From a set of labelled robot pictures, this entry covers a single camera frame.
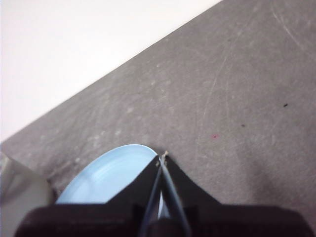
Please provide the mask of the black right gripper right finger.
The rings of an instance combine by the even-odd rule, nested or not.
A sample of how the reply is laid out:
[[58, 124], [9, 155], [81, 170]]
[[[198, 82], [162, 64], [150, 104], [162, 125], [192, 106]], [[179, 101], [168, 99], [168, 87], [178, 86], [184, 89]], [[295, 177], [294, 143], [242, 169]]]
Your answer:
[[193, 237], [313, 237], [297, 211], [268, 205], [224, 204], [216, 200], [170, 158], [163, 159], [167, 190], [185, 230]]

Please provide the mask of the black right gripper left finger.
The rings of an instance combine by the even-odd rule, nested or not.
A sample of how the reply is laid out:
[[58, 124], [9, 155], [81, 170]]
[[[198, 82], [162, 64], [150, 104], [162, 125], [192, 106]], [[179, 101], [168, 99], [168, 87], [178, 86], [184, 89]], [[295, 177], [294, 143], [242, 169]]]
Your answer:
[[17, 237], [135, 237], [150, 204], [158, 170], [157, 157], [106, 203], [53, 204], [31, 210]]

